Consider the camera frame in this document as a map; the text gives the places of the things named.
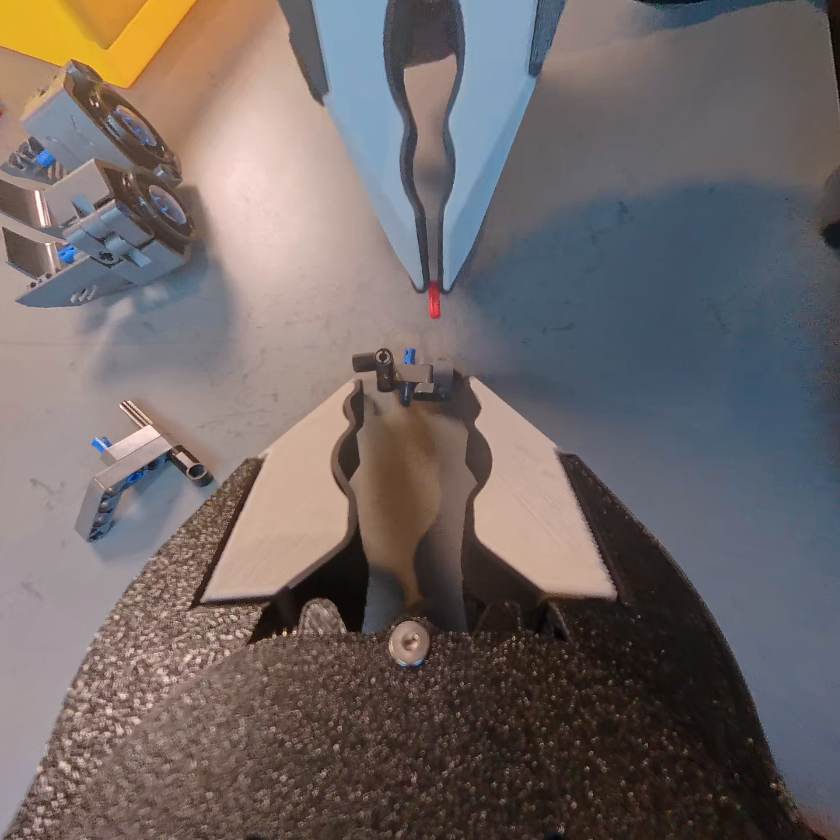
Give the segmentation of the black connector with blue pins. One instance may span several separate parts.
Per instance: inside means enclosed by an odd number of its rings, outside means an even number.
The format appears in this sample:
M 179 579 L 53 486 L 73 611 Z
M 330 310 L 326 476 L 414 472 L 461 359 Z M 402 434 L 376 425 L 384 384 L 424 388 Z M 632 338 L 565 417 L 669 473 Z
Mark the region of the black connector with blue pins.
M 423 380 L 402 378 L 397 372 L 395 356 L 387 348 L 354 354 L 352 367 L 356 373 L 375 373 L 376 386 L 380 392 L 398 391 L 399 403 L 403 407 L 410 406 L 417 386 L 424 383 Z

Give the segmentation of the grey beam with black axle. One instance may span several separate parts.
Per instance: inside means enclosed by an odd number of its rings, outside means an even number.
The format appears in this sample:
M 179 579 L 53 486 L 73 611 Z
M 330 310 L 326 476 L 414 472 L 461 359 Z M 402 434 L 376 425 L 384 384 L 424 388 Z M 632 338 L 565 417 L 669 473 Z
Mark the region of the grey beam with black axle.
M 122 401 L 119 407 L 137 429 L 114 444 L 105 437 L 92 441 L 104 469 L 90 480 L 76 522 L 76 532 L 88 543 L 102 539 L 112 529 L 124 492 L 158 468 L 172 464 L 199 488 L 214 482 L 214 476 L 204 462 L 134 402 Z

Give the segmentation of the large yellow storage bin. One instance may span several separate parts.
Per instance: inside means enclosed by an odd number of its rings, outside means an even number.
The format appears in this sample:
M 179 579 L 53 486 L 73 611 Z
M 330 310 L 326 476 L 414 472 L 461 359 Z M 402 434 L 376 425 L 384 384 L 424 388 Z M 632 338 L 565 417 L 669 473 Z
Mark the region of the large yellow storage bin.
M 78 60 L 128 88 L 194 1 L 2 1 L 1 45 L 62 67 Z

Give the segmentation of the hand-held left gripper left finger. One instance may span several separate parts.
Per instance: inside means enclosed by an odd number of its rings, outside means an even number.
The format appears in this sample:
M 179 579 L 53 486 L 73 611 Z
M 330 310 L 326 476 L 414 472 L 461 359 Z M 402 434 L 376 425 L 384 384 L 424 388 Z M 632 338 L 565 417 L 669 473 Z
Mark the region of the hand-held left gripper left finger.
M 363 423 L 363 384 L 349 380 L 259 455 L 200 604 L 267 601 L 350 544 Z

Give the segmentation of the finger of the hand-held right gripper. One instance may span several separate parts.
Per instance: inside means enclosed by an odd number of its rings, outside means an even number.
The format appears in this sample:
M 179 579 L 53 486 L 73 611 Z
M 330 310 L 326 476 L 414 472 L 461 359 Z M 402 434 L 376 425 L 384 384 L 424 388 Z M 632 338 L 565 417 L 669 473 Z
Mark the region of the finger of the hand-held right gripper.
M 416 137 L 387 67 L 385 1 L 312 3 L 328 89 L 324 104 L 374 212 L 415 291 L 428 285 L 424 210 L 406 185 L 408 141 Z
M 453 2 L 456 74 L 443 122 L 448 182 L 438 215 L 438 282 L 452 290 L 473 249 L 536 80 L 538 3 Z

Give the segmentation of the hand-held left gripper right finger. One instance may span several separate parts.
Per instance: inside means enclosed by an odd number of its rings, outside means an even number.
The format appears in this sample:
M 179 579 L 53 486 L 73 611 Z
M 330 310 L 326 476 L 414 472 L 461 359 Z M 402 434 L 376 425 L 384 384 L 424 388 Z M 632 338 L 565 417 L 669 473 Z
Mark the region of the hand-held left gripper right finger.
M 463 554 L 466 580 L 484 587 L 520 584 L 546 598 L 616 601 L 618 590 L 555 443 L 478 377 L 465 380 L 475 417 L 468 466 L 476 478 Z

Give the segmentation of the grey desk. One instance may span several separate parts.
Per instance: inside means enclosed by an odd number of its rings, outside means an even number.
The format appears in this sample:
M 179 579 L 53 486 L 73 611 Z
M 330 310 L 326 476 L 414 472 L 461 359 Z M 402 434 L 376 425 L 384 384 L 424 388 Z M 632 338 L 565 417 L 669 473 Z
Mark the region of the grey desk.
M 74 523 L 132 398 L 226 476 L 350 376 L 450 354 L 579 454 L 714 613 L 795 802 L 838 834 L 838 175 L 820 2 L 569 2 L 467 276 L 427 317 L 276 2 L 199 2 L 127 92 L 181 156 L 183 272 L 79 309 L 2 266 L 2 829 L 91 637 L 202 503 Z

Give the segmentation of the grey angular connector piece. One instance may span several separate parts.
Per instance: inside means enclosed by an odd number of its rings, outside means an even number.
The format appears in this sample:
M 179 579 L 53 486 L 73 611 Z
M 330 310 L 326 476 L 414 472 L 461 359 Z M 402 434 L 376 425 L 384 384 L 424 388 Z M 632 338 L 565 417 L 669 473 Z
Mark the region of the grey angular connector piece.
M 449 360 L 436 360 L 432 365 L 432 381 L 413 386 L 413 399 L 427 403 L 449 400 L 455 389 L 455 367 Z

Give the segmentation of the grey twin engine toy assembly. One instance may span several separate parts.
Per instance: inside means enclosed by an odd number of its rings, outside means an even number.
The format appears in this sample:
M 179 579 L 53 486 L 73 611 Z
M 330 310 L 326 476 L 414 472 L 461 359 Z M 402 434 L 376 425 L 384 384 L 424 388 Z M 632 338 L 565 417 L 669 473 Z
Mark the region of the grey twin engine toy assembly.
M 72 308 L 183 268 L 196 229 L 182 168 L 152 123 L 92 67 L 70 60 L 26 105 L 25 142 L 2 164 L 7 265 L 17 303 Z

